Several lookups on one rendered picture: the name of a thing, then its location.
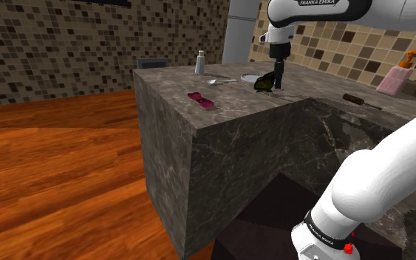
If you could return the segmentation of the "grey refrigerator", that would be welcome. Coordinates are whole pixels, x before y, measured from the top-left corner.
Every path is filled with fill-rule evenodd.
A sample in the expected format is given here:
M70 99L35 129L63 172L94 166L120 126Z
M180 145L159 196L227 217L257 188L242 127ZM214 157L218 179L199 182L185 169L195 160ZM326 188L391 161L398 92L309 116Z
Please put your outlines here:
M261 0L231 0L222 54L223 64L248 61Z

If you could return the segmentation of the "dark brown handled knife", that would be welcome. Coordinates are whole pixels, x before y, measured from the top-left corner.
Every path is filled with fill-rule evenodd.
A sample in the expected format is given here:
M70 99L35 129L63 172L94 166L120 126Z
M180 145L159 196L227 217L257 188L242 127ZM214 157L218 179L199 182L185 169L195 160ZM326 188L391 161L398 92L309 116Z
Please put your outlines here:
M364 99L362 99L360 97L356 97L354 95L343 94L342 98L344 100L347 100L347 101L351 102L351 103L355 103L355 104L357 104L359 106L369 106L369 107L372 107L374 109L381 110L381 107L374 106L374 105L372 105L370 103L367 103Z

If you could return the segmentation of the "dark robot stand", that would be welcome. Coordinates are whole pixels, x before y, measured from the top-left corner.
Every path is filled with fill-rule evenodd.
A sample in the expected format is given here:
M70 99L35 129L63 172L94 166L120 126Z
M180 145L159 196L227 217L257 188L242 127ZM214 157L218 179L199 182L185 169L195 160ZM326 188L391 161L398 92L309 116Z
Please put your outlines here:
M216 237L211 260L298 260L290 232L317 201L278 175Z

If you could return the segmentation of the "white small bottle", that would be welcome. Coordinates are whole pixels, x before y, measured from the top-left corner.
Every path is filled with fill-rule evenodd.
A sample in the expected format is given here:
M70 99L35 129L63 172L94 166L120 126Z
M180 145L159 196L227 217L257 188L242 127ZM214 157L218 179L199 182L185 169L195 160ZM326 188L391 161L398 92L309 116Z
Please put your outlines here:
M203 50L198 52L195 73L197 75L203 75L205 73L205 52Z

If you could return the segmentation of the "pink soap dispenser orange pump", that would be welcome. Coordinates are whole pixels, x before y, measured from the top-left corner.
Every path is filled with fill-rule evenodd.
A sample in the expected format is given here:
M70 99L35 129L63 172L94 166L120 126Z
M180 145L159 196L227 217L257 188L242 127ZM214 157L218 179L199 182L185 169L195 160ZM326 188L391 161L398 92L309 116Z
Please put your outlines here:
M401 61L397 66L390 69L384 79L379 83L376 91L393 97L400 95L406 85L406 81L412 74L413 58L416 58L416 50L407 51L406 60Z

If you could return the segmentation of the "dark olive bowl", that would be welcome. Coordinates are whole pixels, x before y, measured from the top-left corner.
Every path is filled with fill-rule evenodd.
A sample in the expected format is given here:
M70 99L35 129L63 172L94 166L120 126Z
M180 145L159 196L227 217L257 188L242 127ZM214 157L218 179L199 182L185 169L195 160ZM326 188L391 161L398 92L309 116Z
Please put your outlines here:
M275 83L275 75L274 75L274 71L271 71L257 78L256 82L254 83L253 88L257 92L272 92L274 83Z

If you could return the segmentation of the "magenta bow-shaped object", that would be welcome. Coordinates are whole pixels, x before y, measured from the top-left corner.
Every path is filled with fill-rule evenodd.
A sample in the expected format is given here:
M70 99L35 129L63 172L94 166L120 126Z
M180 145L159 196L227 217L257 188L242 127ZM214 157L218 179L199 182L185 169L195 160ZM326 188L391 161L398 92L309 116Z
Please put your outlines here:
M198 102L198 104L201 105L201 107L203 107L203 108L210 108L210 107L214 106L213 101L204 98L199 92L188 93L187 96L190 99L195 100L196 102Z

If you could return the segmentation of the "dark grey framed box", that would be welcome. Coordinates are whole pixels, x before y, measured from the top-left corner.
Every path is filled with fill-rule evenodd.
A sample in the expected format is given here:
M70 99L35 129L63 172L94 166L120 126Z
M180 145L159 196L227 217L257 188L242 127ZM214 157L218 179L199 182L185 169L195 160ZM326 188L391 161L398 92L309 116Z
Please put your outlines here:
M168 67L168 58L138 58L138 69L153 69Z

